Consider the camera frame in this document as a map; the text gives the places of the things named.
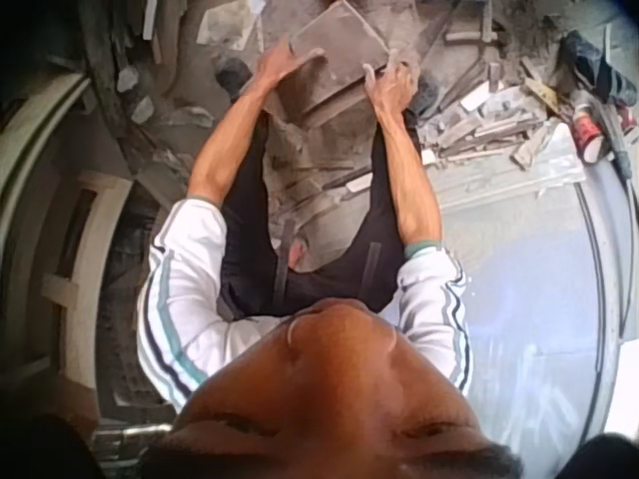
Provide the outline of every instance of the man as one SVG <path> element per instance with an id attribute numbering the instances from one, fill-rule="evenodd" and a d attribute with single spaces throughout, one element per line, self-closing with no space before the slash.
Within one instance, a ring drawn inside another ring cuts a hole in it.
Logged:
<path id="1" fill-rule="evenodd" d="M 402 117 L 415 82 L 392 56 L 378 80 L 365 66 L 379 122 L 370 211 L 340 259 L 289 271 L 284 300 L 273 301 L 262 107 L 319 53 L 298 59 L 284 41 L 263 58 L 153 241 L 139 356 L 180 414 L 143 474 L 518 477 L 518 460 L 483 436 L 460 392 L 471 369 L 464 275 L 440 245 L 437 202 Z M 362 291 L 373 242 L 376 271 Z M 374 312 L 397 285 L 395 328 Z M 223 321 L 221 292 L 252 317 Z"/>

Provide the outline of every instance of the white jacket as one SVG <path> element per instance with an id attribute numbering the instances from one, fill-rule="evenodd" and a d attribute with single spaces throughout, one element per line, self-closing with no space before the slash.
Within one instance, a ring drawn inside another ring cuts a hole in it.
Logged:
<path id="1" fill-rule="evenodd" d="M 218 315 L 226 236 L 216 207 L 186 199 L 175 204 L 149 251 L 151 272 L 138 299 L 138 356 L 178 411 L 202 382 L 282 321 L 226 322 Z M 460 299 L 463 270 L 447 251 L 429 246 L 405 263 L 397 283 L 399 330 L 465 393 L 472 357 Z"/>

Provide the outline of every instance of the shoe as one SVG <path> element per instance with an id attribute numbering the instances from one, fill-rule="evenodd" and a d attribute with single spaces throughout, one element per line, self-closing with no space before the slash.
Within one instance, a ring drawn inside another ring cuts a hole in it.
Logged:
<path id="1" fill-rule="evenodd" d="M 237 57 L 222 58 L 216 64 L 215 71 L 216 80 L 229 94 L 231 102 L 240 97 L 242 88 L 253 76 L 247 64 Z"/>
<path id="2" fill-rule="evenodd" d="M 573 30 L 561 40 L 561 56 L 576 77 L 603 103 L 633 107 L 637 88 L 605 61 L 603 53 Z"/>
<path id="3" fill-rule="evenodd" d="M 412 97 L 408 110 L 416 119 L 429 116 L 436 107 L 439 99 L 439 86 L 431 78 L 419 75 L 417 93 Z"/>

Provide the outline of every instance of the hand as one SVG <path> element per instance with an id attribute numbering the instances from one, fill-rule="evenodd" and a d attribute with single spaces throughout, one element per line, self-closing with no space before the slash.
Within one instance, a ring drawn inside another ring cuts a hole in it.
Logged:
<path id="1" fill-rule="evenodd" d="M 322 48 L 315 48 L 301 57 L 296 57 L 291 51 L 289 38 L 284 36 L 278 45 L 265 53 L 260 59 L 254 83 L 256 87 L 268 93 L 278 85 L 282 78 L 290 75 L 306 62 L 323 55 L 324 50 Z"/>
<path id="2" fill-rule="evenodd" d="M 390 52 L 386 70 L 379 79 L 371 65 L 364 64 L 363 68 L 366 70 L 366 92 L 377 117 L 401 115 L 417 93 L 417 79 L 407 66 L 398 61 L 397 52 Z"/>

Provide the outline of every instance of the cable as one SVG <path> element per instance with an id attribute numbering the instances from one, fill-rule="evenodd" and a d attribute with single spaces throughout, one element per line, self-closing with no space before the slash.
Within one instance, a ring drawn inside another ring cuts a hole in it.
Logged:
<path id="1" fill-rule="evenodd" d="M 592 248 L 592 259 L 595 266 L 595 276 L 597 278 L 597 298 L 598 298 L 598 318 L 599 318 L 599 334 L 597 335 L 597 357 L 595 360 L 595 383 L 592 391 L 592 399 L 588 406 L 588 414 L 586 415 L 586 421 L 584 423 L 583 432 L 579 439 L 579 444 L 586 442 L 588 438 L 588 430 L 592 418 L 595 414 L 595 408 L 597 407 L 597 400 L 599 398 L 599 389 L 601 388 L 605 340 L 606 340 L 606 296 L 603 285 L 603 265 L 601 263 L 601 250 L 599 249 L 599 242 L 597 241 L 597 234 L 595 232 L 594 222 L 592 220 L 592 214 L 586 197 L 583 193 L 581 185 L 576 183 L 574 185 L 577 193 L 577 199 L 579 200 L 579 206 L 584 216 L 586 223 L 586 230 L 588 232 L 588 238 L 590 239 L 590 247 Z"/>
<path id="2" fill-rule="evenodd" d="M 626 324 L 628 322 L 628 316 L 630 316 L 630 308 L 632 307 L 632 296 L 634 290 L 635 283 L 635 244 L 636 244 L 636 234 L 635 234 L 635 223 L 637 222 L 637 197 L 635 195 L 634 189 L 632 188 L 632 182 L 630 180 L 626 180 L 626 196 L 628 197 L 628 212 L 630 214 L 630 277 L 628 278 L 628 295 L 626 297 L 625 307 L 623 308 L 621 323 L 619 324 L 619 337 L 623 337 L 623 334 L 626 330 Z"/>

